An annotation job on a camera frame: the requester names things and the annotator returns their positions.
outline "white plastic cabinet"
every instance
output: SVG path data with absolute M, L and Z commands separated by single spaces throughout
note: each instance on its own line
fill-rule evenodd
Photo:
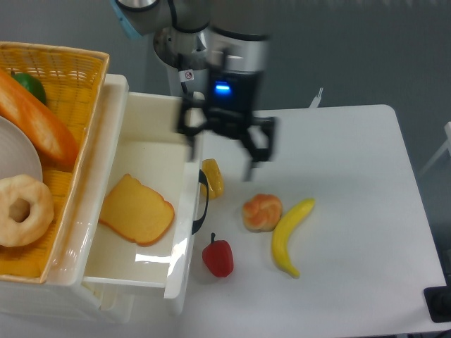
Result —
M 169 313 L 182 311 L 202 140 L 190 161 L 190 148 L 174 132 L 179 105 L 174 97 L 128 93 L 123 76 L 106 76 L 61 253 L 44 284 L 0 283 L 0 311 L 126 322 L 136 295 L 149 297 L 149 313 L 161 311 L 152 299 Z M 127 242 L 97 223 L 105 194 L 126 173 L 174 206 L 170 230 L 152 246 Z

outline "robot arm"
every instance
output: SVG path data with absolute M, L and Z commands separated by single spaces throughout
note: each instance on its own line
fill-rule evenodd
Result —
M 171 26 L 173 67 L 183 69 L 196 49 L 196 37 L 208 26 L 208 44 L 203 55 L 207 70 L 198 101 L 186 88 L 177 131 L 193 144 L 202 130 L 241 142 L 251 161 L 246 179 L 257 163 L 269 161 L 273 152 L 275 118 L 253 114 L 259 83 L 266 67 L 271 24 L 257 0 L 112 0 L 137 33 L 145 35 Z M 185 123 L 188 110 L 202 108 L 205 122 L 198 127 Z M 265 148 L 257 148 L 249 129 L 257 126 L 266 136 Z

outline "white drawer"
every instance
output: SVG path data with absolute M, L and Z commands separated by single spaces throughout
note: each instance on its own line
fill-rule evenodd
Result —
M 190 161 L 190 147 L 174 132 L 179 107 L 178 98 L 129 93 L 106 188 L 131 174 L 173 205 L 173 224 L 148 247 L 98 224 L 83 275 L 83 282 L 114 284 L 120 294 L 162 296 L 172 313 L 181 312 L 185 298 L 200 167 L 200 144 Z

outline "gray wall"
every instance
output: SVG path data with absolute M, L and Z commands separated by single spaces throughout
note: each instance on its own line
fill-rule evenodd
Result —
M 387 104 L 397 111 L 418 171 L 445 141 L 443 126 L 451 120 L 451 1 L 263 2 L 280 6 L 273 11 L 276 27 L 258 108 L 306 107 L 319 87 L 322 106 Z M 109 72 L 125 75 L 130 90 L 168 94 L 152 36 L 128 40 L 107 0 L 0 4 L 0 40 L 105 51 Z M 449 175 L 436 170 L 433 179 L 419 180 L 440 238 L 451 234 Z M 451 241 L 440 243 L 440 250 L 451 247 Z

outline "toy donut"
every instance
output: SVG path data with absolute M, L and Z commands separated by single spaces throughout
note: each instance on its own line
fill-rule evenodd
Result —
M 28 175 L 0 180 L 0 245 L 33 243 L 53 218 L 53 197 L 44 183 Z
M 242 207 L 242 219 L 251 231 L 273 231 L 282 216 L 282 202 L 272 194 L 257 194 Z

